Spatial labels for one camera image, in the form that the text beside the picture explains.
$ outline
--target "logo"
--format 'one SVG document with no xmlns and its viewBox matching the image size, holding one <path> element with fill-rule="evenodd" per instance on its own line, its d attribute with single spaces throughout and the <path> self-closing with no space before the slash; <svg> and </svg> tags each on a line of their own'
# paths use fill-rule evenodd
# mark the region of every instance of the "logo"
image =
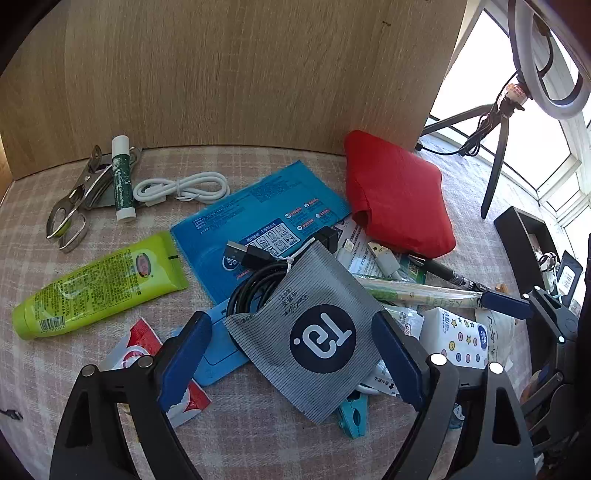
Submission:
<svg viewBox="0 0 591 480">
<path fill-rule="evenodd" d="M 330 213 L 330 209 L 328 209 L 328 208 L 325 208 L 325 209 L 324 209 L 324 210 L 322 210 L 320 213 L 317 213 L 317 214 L 316 214 L 316 218 L 320 218 L 320 217 L 322 217 L 323 215 L 326 215 L 327 213 Z"/>
<path fill-rule="evenodd" d="M 230 257 L 222 257 L 222 267 L 224 270 L 232 271 L 234 270 L 240 262 Z"/>
<path fill-rule="evenodd" d="M 355 324 L 347 312 L 335 305 L 316 305 L 295 321 L 290 350 L 306 370 L 329 374 L 351 359 L 356 338 Z"/>
<path fill-rule="evenodd" d="M 298 225 L 296 228 L 301 231 L 301 230 L 303 230 L 304 228 L 306 228 L 311 223 L 314 223 L 314 220 L 312 218 L 310 220 L 305 221 L 301 225 Z"/>
<path fill-rule="evenodd" d="M 150 272 L 152 271 L 152 265 L 150 265 L 148 255 L 139 254 L 135 257 L 135 268 L 137 268 L 140 277 L 149 277 Z"/>
<path fill-rule="evenodd" d="M 482 325 L 478 326 L 478 336 L 480 337 L 480 347 L 483 350 L 486 350 L 486 346 L 488 344 L 488 341 L 486 340 L 486 330 L 484 329 L 484 327 Z"/>
<path fill-rule="evenodd" d="M 288 220 L 293 217 L 296 213 L 300 213 L 301 212 L 301 207 L 296 208 L 295 210 L 292 210 L 288 213 L 285 214 L 285 218 L 287 218 Z"/>
<path fill-rule="evenodd" d="M 144 347 L 134 345 L 133 347 L 128 348 L 127 353 L 124 355 L 118 367 L 129 368 L 139 357 L 149 354 L 150 353 Z"/>
</svg>

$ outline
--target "blue gripper pad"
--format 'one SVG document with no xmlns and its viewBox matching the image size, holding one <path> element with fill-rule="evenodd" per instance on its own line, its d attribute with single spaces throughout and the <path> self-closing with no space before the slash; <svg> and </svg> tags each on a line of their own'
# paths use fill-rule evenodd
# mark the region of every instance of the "blue gripper pad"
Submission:
<svg viewBox="0 0 591 480">
<path fill-rule="evenodd" d="M 372 319 L 371 329 L 374 344 L 398 387 L 402 400 L 410 403 L 415 410 L 420 411 L 425 404 L 423 374 L 417 363 L 404 348 L 403 339 L 404 343 L 410 343 L 414 340 L 417 343 L 418 352 L 421 350 L 424 352 L 425 350 L 420 346 L 416 338 L 405 338 L 400 328 L 398 328 L 399 333 L 396 334 L 384 314 L 387 315 L 388 313 L 384 311 L 378 312 Z M 426 359 L 427 352 L 420 360 L 424 363 Z"/>
<path fill-rule="evenodd" d="M 158 405 L 168 412 L 183 395 L 209 342 L 212 340 L 212 321 L 205 312 L 195 312 L 176 337 L 164 342 L 162 356 L 157 356 L 155 381 L 160 386 Z"/>
<path fill-rule="evenodd" d="M 516 299 L 515 297 L 492 290 L 488 290 L 482 294 L 480 305 L 483 308 L 504 313 L 505 315 L 521 320 L 531 318 L 533 315 L 528 301 Z"/>
</svg>

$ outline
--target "red and white packet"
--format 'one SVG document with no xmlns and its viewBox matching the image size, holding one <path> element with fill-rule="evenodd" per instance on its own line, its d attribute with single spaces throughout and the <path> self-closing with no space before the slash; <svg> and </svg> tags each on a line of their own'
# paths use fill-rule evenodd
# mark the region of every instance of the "red and white packet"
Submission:
<svg viewBox="0 0 591 480">
<path fill-rule="evenodd" d="M 117 370 L 129 368 L 139 357 L 156 355 L 162 342 L 143 318 L 140 318 L 129 333 L 111 350 L 100 363 L 99 370 Z M 191 379 L 180 403 L 170 407 L 166 414 L 173 428 L 192 419 L 205 410 L 212 401 L 199 384 Z"/>
</svg>

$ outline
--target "black cable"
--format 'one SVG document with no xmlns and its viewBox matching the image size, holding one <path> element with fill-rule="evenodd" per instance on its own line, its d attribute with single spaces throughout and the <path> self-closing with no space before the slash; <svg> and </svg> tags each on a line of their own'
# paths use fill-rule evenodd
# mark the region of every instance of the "black cable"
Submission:
<svg viewBox="0 0 591 480">
<path fill-rule="evenodd" d="M 7 417 L 9 417 L 13 420 L 22 420 L 21 413 L 17 410 L 13 410 L 11 408 L 9 408 L 8 410 L 0 410 L 0 413 L 2 415 L 6 415 Z"/>
<path fill-rule="evenodd" d="M 489 112 L 480 116 L 480 118 L 478 119 L 478 127 L 476 131 L 467 138 L 467 140 L 460 148 L 453 152 L 438 152 L 436 150 L 431 150 L 427 147 L 422 147 L 421 150 L 427 150 L 428 152 L 442 156 L 455 155 L 459 153 L 460 155 L 465 157 L 476 157 L 480 153 L 480 143 L 489 133 L 491 133 L 495 129 L 496 125 L 498 124 L 497 120 L 499 120 L 499 118 L 497 118 L 497 116 L 500 115 L 498 111 L 499 99 L 501 98 L 501 95 L 505 91 L 505 88 L 507 87 L 507 85 L 509 85 L 509 82 L 513 79 L 513 77 L 515 77 L 515 75 L 517 75 L 517 72 L 513 72 L 513 74 L 505 82 L 503 87 L 500 89 L 498 95 L 496 96 L 496 99 L 492 104 L 492 107 L 489 110 Z"/>
<path fill-rule="evenodd" d="M 257 310 L 262 308 L 265 301 L 269 299 L 286 273 L 287 261 L 284 260 L 273 262 L 254 272 L 250 278 L 238 285 L 234 292 L 232 292 L 228 300 L 226 315 L 249 313 L 251 311 L 252 301 L 260 290 L 262 290 L 262 293 Z"/>
<path fill-rule="evenodd" d="M 546 66 L 538 72 L 540 80 L 551 69 L 552 63 L 554 61 L 554 48 L 552 47 L 552 41 L 550 40 L 550 38 L 551 38 L 550 36 L 546 37 L 546 40 L 548 41 L 548 49 L 550 51 L 550 54 L 548 55 L 548 63 L 546 63 Z"/>
</svg>

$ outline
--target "window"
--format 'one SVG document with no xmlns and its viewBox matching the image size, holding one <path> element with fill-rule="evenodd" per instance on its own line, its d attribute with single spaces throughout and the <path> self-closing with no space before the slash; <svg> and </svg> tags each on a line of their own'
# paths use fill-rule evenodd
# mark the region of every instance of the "window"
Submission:
<svg viewBox="0 0 591 480">
<path fill-rule="evenodd" d="M 554 38 L 560 47 L 560 53 L 562 53 L 562 56 L 564 57 L 566 66 L 569 68 L 573 83 L 577 83 L 577 79 L 579 78 L 579 70 L 577 66 L 574 64 L 573 59 L 570 57 L 569 53 L 566 51 L 566 48 L 564 48 L 560 40 L 556 38 L 556 36 L 554 36 Z M 587 100 L 587 104 L 583 108 L 583 118 L 585 120 L 585 125 L 589 125 L 589 122 L 591 121 L 591 95 L 589 96 L 589 100 Z"/>
<path fill-rule="evenodd" d="M 571 175 L 569 179 L 548 199 L 550 206 L 558 211 L 573 195 L 579 191 L 579 180 L 576 175 Z"/>
<path fill-rule="evenodd" d="M 431 114 L 443 119 L 478 105 L 494 102 L 501 87 L 515 71 L 509 38 L 483 12 L 453 67 L 445 78 Z M 546 115 L 535 102 L 525 103 L 509 120 L 505 162 L 535 189 L 539 188 L 569 155 L 560 123 Z M 471 134 L 478 119 L 456 125 Z M 482 142 L 496 151 L 497 127 Z"/>
<path fill-rule="evenodd" d="M 566 235 L 569 237 L 570 245 L 573 248 L 574 257 L 583 266 L 587 266 L 587 242 L 591 233 L 591 207 L 587 207 L 583 212 L 570 222 L 566 227 Z M 577 289 L 574 291 L 574 299 L 583 304 L 585 297 L 585 270 L 579 278 Z"/>
</svg>

